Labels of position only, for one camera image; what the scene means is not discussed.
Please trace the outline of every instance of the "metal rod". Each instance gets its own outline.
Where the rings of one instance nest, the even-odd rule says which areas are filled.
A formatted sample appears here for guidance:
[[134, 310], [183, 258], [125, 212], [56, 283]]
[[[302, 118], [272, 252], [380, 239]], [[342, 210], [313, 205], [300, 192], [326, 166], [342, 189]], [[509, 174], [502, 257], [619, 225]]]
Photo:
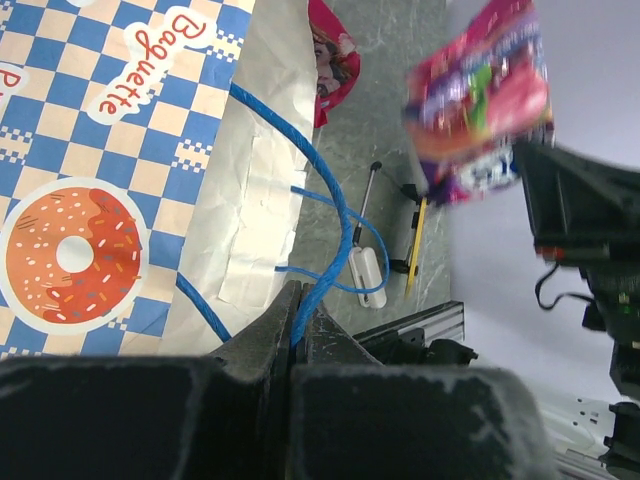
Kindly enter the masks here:
[[[371, 193], [371, 186], [373, 185], [373, 177], [376, 172], [382, 168], [382, 163], [373, 162], [369, 169], [369, 183], [367, 183], [367, 189], [364, 192], [364, 199], [362, 200], [362, 208], [360, 209], [360, 216], [364, 218], [364, 214], [367, 210], [367, 203], [369, 203], [369, 194]], [[353, 231], [353, 244], [357, 245], [360, 242], [360, 234], [362, 232], [362, 222], [358, 222], [355, 230]]]

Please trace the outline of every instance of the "white connector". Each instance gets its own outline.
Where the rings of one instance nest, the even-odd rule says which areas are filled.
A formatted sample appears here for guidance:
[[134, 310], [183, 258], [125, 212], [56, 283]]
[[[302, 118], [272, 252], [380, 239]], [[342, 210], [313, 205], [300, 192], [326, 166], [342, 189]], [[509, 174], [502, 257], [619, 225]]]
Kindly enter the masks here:
[[[349, 252], [349, 266], [356, 288], [374, 288], [382, 283], [378, 258], [373, 248], [353, 247]], [[365, 308], [382, 308], [387, 303], [387, 293], [384, 288], [374, 293], [359, 293], [358, 300]]]

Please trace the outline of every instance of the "pink package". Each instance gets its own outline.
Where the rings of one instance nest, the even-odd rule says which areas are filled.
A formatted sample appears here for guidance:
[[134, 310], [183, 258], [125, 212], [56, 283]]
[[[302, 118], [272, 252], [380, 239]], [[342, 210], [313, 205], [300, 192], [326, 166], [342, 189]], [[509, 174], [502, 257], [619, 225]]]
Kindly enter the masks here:
[[318, 68], [314, 126], [327, 123], [327, 113], [349, 94], [360, 74], [360, 55], [340, 20], [322, 0], [309, 0], [309, 23]]
[[467, 29], [408, 77], [404, 124], [431, 201], [481, 199], [519, 179], [511, 144], [553, 140], [532, 0], [492, 0]]

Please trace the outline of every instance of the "donut illustration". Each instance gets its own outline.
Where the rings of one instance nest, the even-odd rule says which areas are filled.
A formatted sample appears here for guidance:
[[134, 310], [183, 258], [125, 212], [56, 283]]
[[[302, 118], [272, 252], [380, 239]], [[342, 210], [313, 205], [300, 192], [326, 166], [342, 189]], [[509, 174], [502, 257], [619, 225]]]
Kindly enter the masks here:
[[65, 178], [31, 193], [0, 232], [0, 289], [44, 333], [73, 335], [120, 315], [148, 270], [144, 219], [110, 183]]

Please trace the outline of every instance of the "printed donut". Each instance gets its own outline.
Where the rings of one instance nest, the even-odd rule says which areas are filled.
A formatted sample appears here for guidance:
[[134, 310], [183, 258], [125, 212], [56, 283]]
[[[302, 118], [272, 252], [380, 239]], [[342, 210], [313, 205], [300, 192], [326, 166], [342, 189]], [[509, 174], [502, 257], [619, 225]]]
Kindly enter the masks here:
[[41, 330], [51, 330], [43, 324], [96, 328], [130, 305], [140, 287], [146, 229], [135, 204], [125, 207], [109, 187], [49, 189], [18, 204], [5, 223], [8, 285], [0, 286]]

